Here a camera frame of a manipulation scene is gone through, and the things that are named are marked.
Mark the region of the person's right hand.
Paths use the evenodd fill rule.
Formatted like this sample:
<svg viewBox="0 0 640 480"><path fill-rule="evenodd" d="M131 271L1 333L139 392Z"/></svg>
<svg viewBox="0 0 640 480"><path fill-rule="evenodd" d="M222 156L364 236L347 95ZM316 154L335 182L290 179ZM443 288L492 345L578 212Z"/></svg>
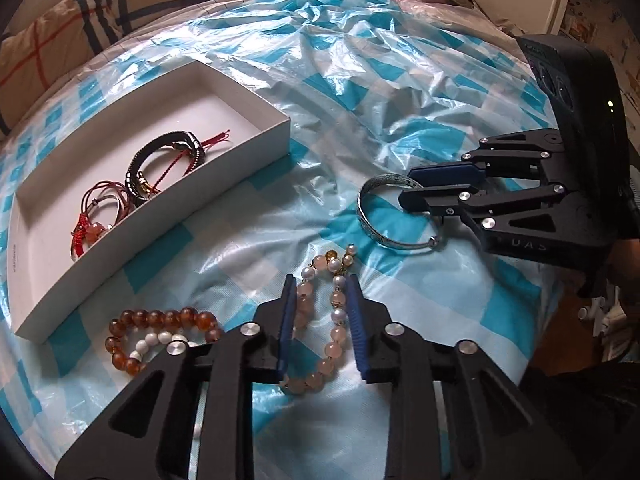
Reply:
<svg viewBox="0 0 640 480"><path fill-rule="evenodd" d="M582 299L597 297L608 281L620 290L620 303L631 307L639 303L640 257L638 240L620 240L613 245L608 260L587 274L577 295Z"/></svg>

